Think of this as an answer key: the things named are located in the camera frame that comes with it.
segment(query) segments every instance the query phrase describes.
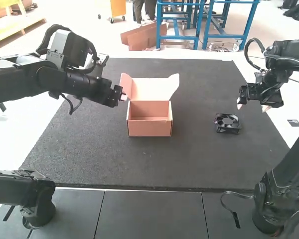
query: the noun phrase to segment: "person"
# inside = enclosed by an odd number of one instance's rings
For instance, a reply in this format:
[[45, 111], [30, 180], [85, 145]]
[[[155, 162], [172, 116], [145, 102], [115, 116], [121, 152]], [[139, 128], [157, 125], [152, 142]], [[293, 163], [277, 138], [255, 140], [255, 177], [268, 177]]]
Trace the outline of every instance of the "person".
[[134, 14], [139, 26], [143, 26], [145, 24], [142, 19], [142, 8], [144, 3], [145, 13], [149, 15], [149, 20], [155, 22], [156, 0], [133, 0]]
[[136, 22], [139, 26], [142, 26], [142, 8], [145, 0], [133, 0], [133, 8], [135, 13]]
[[148, 20], [155, 21], [156, 0], [145, 0], [145, 14]]

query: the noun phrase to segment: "wheel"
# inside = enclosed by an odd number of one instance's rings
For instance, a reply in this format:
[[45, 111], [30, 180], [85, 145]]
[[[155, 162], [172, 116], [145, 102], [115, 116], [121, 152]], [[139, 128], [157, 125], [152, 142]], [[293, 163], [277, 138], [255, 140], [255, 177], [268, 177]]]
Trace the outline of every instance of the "wheel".
[[233, 51], [234, 51], [234, 52], [239, 51], [239, 45], [238, 45], [237, 43], [234, 43], [234, 44], [233, 44]]
[[210, 51], [213, 50], [213, 45], [214, 45], [214, 43], [211, 43], [211, 44], [209, 45], [208, 49], [209, 49]]

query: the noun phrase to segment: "black robotic arm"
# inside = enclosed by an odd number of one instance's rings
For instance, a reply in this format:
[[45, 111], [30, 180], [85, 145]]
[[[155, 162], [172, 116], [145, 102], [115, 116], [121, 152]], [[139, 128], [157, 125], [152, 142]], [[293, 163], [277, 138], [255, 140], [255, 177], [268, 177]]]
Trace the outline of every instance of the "black robotic arm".
[[[82, 69], [88, 54], [92, 57]], [[115, 85], [111, 89], [112, 81], [102, 77], [108, 58], [97, 54], [89, 40], [66, 27], [53, 25], [34, 53], [0, 59], [0, 103], [48, 91], [51, 97], [62, 96], [68, 101], [70, 114], [81, 105], [83, 98], [113, 108], [126, 97], [122, 87]], [[74, 107], [64, 94], [73, 95], [80, 103]], [[28, 229], [42, 227], [53, 218], [55, 206], [51, 200], [54, 190], [54, 182], [38, 172], [0, 171], [0, 204], [11, 205], [12, 209], [20, 206], [23, 225]]]
[[[55, 33], [51, 49], [47, 49]], [[87, 55], [92, 55], [86, 69]], [[88, 98], [94, 102], [115, 107], [123, 100], [122, 87], [102, 78], [108, 56], [97, 54], [93, 44], [60, 25], [50, 27], [41, 46], [27, 55], [13, 55], [0, 59], [0, 103], [35, 96], [49, 91], [59, 98], [70, 94], [82, 102]], [[70, 101], [70, 113], [73, 105]]]
[[[267, 70], [249, 59], [248, 47], [252, 42], [261, 48]], [[283, 106], [280, 87], [288, 82], [293, 71], [299, 71], [299, 40], [275, 41], [265, 49], [260, 40], [253, 38], [246, 44], [245, 57], [260, 71], [255, 73], [255, 83], [241, 86], [238, 105], [256, 100], [262, 106]], [[253, 222], [261, 232], [278, 237], [294, 231], [299, 223], [299, 138], [283, 160], [256, 184], [253, 198]]]

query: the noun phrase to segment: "black computer fan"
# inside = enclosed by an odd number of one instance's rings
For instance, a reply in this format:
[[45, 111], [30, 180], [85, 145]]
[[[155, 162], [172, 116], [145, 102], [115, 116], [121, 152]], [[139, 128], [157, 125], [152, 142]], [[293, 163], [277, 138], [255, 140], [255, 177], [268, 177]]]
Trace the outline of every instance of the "black computer fan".
[[236, 115], [216, 114], [215, 119], [217, 133], [239, 134], [241, 125]]

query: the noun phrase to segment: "box lid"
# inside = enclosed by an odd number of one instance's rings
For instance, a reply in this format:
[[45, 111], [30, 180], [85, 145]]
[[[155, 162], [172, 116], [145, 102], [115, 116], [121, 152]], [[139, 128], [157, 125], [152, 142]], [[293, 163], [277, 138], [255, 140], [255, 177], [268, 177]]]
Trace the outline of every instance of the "box lid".
[[121, 74], [120, 86], [131, 101], [169, 101], [179, 86], [179, 74], [168, 78], [132, 78]]

